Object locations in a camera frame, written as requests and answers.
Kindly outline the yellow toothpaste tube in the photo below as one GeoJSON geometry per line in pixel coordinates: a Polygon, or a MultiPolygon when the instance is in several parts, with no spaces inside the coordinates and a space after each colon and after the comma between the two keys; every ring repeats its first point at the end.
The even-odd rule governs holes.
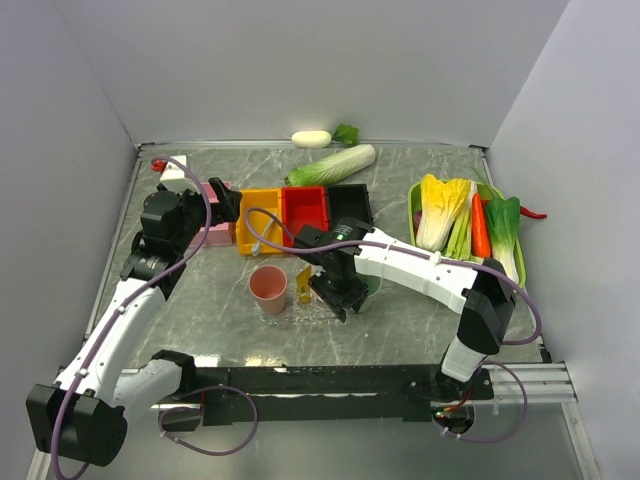
{"type": "Polygon", "coordinates": [[[311,301],[311,287],[309,280],[312,269],[307,266],[296,275],[296,294],[300,304],[308,304],[311,301]]]}

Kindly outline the clear textured acrylic tray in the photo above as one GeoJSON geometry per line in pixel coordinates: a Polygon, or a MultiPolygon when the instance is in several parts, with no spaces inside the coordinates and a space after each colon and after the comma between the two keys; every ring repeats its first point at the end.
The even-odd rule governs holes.
{"type": "Polygon", "coordinates": [[[254,311],[263,323],[273,325],[341,323],[337,316],[315,292],[311,292],[309,303],[301,303],[296,285],[291,283],[288,284],[285,291],[285,306],[281,312],[270,315],[266,313],[257,302],[254,303],[254,311]]]}

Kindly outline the pink plastic cup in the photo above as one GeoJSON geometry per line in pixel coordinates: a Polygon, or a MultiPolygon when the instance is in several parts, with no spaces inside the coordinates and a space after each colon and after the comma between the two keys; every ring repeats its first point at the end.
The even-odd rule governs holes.
{"type": "Polygon", "coordinates": [[[267,315],[277,315],[284,310],[287,288],[286,274],[277,266],[261,266],[249,279],[249,290],[267,315]]]}

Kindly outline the mint green plastic cup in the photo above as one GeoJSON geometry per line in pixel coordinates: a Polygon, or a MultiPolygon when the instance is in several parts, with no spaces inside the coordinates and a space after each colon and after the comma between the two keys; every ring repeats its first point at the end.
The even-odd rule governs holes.
{"type": "Polygon", "coordinates": [[[381,288],[382,279],[376,276],[360,275],[359,279],[367,286],[368,294],[359,308],[358,313],[363,314],[366,312],[373,303],[375,295],[381,288]]]}

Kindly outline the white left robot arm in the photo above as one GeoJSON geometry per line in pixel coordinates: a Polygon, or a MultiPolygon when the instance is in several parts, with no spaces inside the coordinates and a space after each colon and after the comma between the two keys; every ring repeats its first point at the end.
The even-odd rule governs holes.
{"type": "Polygon", "coordinates": [[[192,356],[162,350],[134,376],[120,377],[146,325],[169,299],[194,238],[206,226],[234,223],[242,195],[219,178],[211,201],[197,186],[182,193],[158,186],[143,202],[141,228],[102,319],[52,385],[35,385],[26,408],[37,448],[84,466],[105,467],[118,455],[128,427],[154,403],[192,398],[198,387],[192,356]]]}

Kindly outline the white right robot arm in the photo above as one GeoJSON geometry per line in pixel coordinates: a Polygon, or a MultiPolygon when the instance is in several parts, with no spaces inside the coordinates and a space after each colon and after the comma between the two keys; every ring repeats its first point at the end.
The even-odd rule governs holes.
{"type": "Polygon", "coordinates": [[[389,280],[443,304],[460,315],[456,336],[436,375],[438,390],[459,398],[481,363],[500,351],[515,308],[505,280],[491,273],[449,265],[436,253],[401,242],[367,223],[345,218],[331,231],[303,226],[293,239],[299,257],[319,266],[311,289],[342,322],[360,312],[372,289],[367,277],[389,280]]]}

